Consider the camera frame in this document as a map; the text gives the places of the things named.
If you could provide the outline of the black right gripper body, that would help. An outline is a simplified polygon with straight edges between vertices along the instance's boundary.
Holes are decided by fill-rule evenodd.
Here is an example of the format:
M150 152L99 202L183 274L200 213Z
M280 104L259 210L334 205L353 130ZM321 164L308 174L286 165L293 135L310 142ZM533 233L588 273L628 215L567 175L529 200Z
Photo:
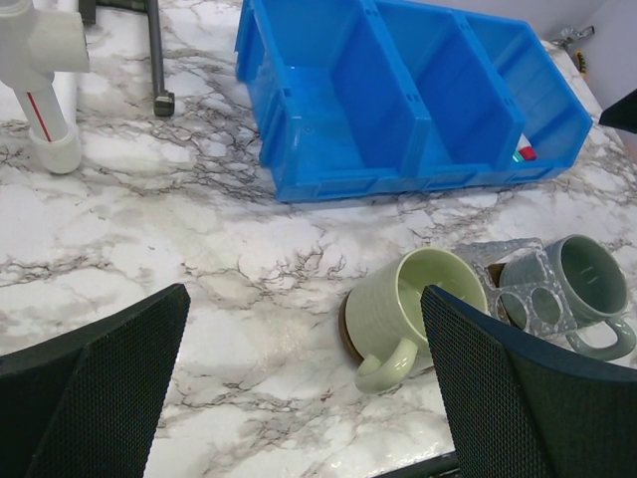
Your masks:
M604 110L599 123L620 130L637 130L637 90Z

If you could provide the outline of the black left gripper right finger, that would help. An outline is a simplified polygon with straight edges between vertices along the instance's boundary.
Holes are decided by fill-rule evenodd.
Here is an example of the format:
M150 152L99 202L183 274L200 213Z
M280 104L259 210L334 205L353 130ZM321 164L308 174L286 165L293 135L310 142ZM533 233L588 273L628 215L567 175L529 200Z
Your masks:
M463 476L635 476L635 369L557 347L437 286L421 309Z

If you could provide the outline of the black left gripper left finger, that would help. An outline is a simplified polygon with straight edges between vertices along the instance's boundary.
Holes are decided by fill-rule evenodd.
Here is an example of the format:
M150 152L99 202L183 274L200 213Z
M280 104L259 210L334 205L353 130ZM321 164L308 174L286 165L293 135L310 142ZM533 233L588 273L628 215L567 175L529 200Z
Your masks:
M2 476L142 476L189 308L173 284L2 356Z

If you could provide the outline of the toothpaste tube red cap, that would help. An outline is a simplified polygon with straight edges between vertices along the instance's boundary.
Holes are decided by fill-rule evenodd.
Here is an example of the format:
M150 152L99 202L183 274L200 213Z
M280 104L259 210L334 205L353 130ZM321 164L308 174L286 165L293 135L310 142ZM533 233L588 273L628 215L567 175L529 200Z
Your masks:
M524 161L534 161L536 160L536 153L531 146L531 142L527 139L527 137L522 134L519 143L517 146L517 151L519 151L524 158Z

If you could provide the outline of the clear plastic square holder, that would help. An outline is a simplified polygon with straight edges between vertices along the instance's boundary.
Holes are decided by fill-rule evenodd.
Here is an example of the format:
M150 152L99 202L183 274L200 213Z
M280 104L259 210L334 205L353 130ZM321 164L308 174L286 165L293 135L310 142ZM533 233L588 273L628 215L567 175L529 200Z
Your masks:
M452 251L478 275L490 316L538 338L576 330L540 239L461 243Z

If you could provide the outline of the grey ceramic mug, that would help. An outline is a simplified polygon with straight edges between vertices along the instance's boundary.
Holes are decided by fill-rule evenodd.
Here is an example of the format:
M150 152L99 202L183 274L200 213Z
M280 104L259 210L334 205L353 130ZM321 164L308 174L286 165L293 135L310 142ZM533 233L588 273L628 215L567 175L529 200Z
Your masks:
M579 328L604 322L615 334L616 342L603 348L589 346L577 332L566 335L571 348L586 357L611 361L631 353L636 335L621 319L628 305L628 288L623 272L614 257L595 240L583 235L570 235L543 247L555 278L566 297ZM500 286L513 286L542 279L542 270L533 254L525 254L504 266ZM541 292L538 306L533 306L543 319L554 319L559 305L549 293ZM526 324L524 308L503 297L508 315L519 326Z

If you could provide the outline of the oval wooden tray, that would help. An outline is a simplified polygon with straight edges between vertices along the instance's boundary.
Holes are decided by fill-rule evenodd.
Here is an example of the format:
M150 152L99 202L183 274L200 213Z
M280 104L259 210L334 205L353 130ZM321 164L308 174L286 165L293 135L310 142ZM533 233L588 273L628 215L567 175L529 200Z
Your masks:
M505 266L506 266L505 263L495 263L486 267L486 279L485 279L485 284L483 285L483 288L485 291L488 291L488 287L491 287L492 289L497 289L500 286L500 278ZM363 362L363 357L355 348L353 341L351 340L350 335L346 328L345 312L346 312L346 303L347 303L347 299L349 298L349 295L350 293L347 293L344 296L339 306L339 311L338 311L339 336L350 358L356 364L361 364Z

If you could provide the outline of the light green ceramic mug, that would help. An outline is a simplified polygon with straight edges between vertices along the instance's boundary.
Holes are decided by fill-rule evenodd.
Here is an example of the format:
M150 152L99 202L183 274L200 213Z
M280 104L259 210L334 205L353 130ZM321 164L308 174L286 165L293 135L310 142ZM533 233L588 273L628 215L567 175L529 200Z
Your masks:
M421 311L428 286L438 286L485 313L488 300L474 269L458 255L423 247L359 280L344 300L344 328L362 357L355 386L384 392L415 365L433 365Z

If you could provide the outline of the blue plastic divided bin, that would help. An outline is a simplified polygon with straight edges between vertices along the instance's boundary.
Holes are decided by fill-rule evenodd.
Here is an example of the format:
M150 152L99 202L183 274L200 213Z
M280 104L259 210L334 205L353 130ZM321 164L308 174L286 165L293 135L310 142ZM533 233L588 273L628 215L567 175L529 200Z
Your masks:
M592 125L519 20L409 1L247 1L235 49L284 202L549 179ZM522 134L534 161L513 162Z

